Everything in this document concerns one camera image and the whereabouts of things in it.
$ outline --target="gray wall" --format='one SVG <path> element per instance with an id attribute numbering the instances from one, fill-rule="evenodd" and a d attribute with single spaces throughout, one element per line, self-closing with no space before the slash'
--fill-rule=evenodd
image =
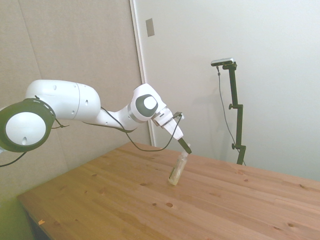
<path id="1" fill-rule="evenodd" d="M 249 166 L 320 181 L 320 2 L 136 0 L 146 81 L 173 111 L 193 153 L 236 163 L 212 60 L 233 57 Z M 148 37 L 146 20 L 155 35 Z M 221 71 L 225 107 L 229 74 Z M 237 111 L 226 110 L 232 133 Z M 168 136 L 155 128 L 156 146 Z M 181 150 L 176 142 L 170 148 Z"/>
<path id="2" fill-rule="evenodd" d="M 103 107 L 122 109 L 141 84 L 130 2 L 0 0 L 0 108 L 22 101 L 37 79 L 89 85 Z M 0 168 L 1 240 L 33 239 L 17 195 L 129 141 L 115 129 L 61 123 L 70 126 Z M 131 135 L 150 144 L 147 124 Z M 0 164 L 18 155 L 4 152 Z"/>

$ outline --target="wood knot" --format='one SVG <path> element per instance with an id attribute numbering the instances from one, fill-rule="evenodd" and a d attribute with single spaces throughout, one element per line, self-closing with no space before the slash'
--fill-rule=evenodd
<path id="1" fill-rule="evenodd" d="M 100 194 L 105 194 L 106 192 L 107 192 L 107 188 L 105 186 L 101 188 L 99 191 Z"/>
<path id="2" fill-rule="evenodd" d="M 221 195 L 220 195 L 220 194 L 213 193 L 213 192 L 210 192 L 209 194 L 212 195 L 212 196 L 216 196 L 216 197 L 218 197 L 218 198 L 221 198 Z"/>
<path id="3" fill-rule="evenodd" d="M 63 189 L 67 188 L 67 185 L 63 185 L 61 188 L 60 188 L 60 191 L 62 191 Z"/>

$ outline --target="wooden table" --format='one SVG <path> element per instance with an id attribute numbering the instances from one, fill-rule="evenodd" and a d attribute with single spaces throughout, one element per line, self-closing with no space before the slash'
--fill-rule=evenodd
<path id="1" fill-rule="evenodd" d="M 56 240 L 320 240 L 320 182 L 131 143 L 18 196 Z"/>

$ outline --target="black metal stand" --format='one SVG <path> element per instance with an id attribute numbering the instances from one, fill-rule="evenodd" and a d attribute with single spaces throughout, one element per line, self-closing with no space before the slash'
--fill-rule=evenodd
<path id="1" fill-rule="evenodd" d="M 243 119 L 244 106 L 242 104 L 238 104 L 236 74 L 235 74 L 235 70 L 237 69 L 237 63 L 234 62 L 232 64 L 223 65 L 222 68 L 224 70 L 229 70 L 231 97 L 232 97 L 232 104 L 229 105 L 229 109 L 237 109 L 236 137 L 235 137 L 235 144 L 232 143 L 232 149 L 239 150 L 238 160 L 236 164 L 242 165 L 244 162 L 246 146 L 241 145 L 242 119 Z"/>

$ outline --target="white wall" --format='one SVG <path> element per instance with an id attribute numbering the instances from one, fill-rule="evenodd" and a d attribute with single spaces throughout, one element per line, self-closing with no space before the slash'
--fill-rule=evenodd
<path id="1" fill-rule="evenodd" d="M 146 81 L 173 111 L 193 153 L 236 163 L 210 62 L 233 57 L 248 166 L 320 181 L 320 1 L 136 0 Z M 147 37 L 145 20 L 155 35 Z M 229 74 L 221 74 L 225 106 Z M 236 134 L 237 111 L 226 110 Z M 169 135 L 156 128 L 155 144 Z M 175 142 L 172 149 L 181 148 Z"/>

